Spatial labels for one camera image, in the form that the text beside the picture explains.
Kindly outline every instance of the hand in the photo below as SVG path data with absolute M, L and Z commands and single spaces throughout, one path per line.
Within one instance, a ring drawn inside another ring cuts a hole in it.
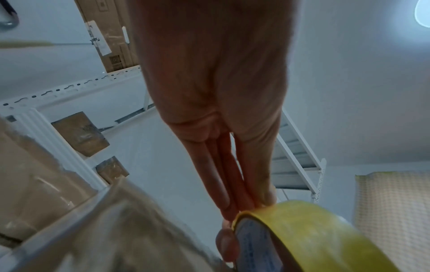
M 270 162 L 293 7 L 292 0 L 129 1 L 148 91 L 228 221 L 276 202 Z

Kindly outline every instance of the white metal rack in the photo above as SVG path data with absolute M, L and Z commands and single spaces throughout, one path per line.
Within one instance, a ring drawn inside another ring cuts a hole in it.
M 14 122 L 19 130 L 35 138 L 62 163 L 64 168 L 75 171 L 92 187 L 100 190 L 107 184 L 94 172 L 93 167 L 104 158 L 103 152 L 97 153 L 91 158 L 83 158 L 51 125 L 56 120 L 48 120 L 41 112 L 131 80 L 137 80 L 142 86 L 145 85 L 139 66 L 3 100 L 0 102 L 0 116 Z M 145 88 L 142 89 L 142 92 L 144 92 L 144 100 L 141 112 L 147 112 L 152 106 L 152 101 Z M 272 182 L 280 190 L 309 191 L 312 201 L 318 202 L 326 161 L 317 158 L 285 109 L 282 110 L 281 120 L 272 156 Z M 110 130 L 122 125 L 113 121 L 112 123 L 113 127 L 109 128 Z

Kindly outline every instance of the beige checkered pillow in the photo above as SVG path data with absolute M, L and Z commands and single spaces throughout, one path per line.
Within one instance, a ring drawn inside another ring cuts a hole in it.
M 401 271 L 430 271 L 430 172 L 378 172 L 356 181 L 355 226 Z

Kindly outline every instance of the yellow adhesive tape roll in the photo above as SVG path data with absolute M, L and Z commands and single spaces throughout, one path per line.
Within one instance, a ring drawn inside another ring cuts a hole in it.
M 241 212 L 233 230 L 241 246 L 235 264 L 238 272 L 399 271 L 345 219 L 304 201 Z M 275 243 L 280 241 L 285 246 L 295 264 L 283 267 L 271 235 L 278 238 Z

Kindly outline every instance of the metal handle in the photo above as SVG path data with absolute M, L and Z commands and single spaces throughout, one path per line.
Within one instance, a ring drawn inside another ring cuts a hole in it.
M 7 0 L 0 0 L 0 4 L 11 17 L 10 21 L 0 22 L 0 28 L 12 29 L 17 27 L 19 25 L 19 18 L 17 12 L 13 9 L 13 7 L 9 4 Z

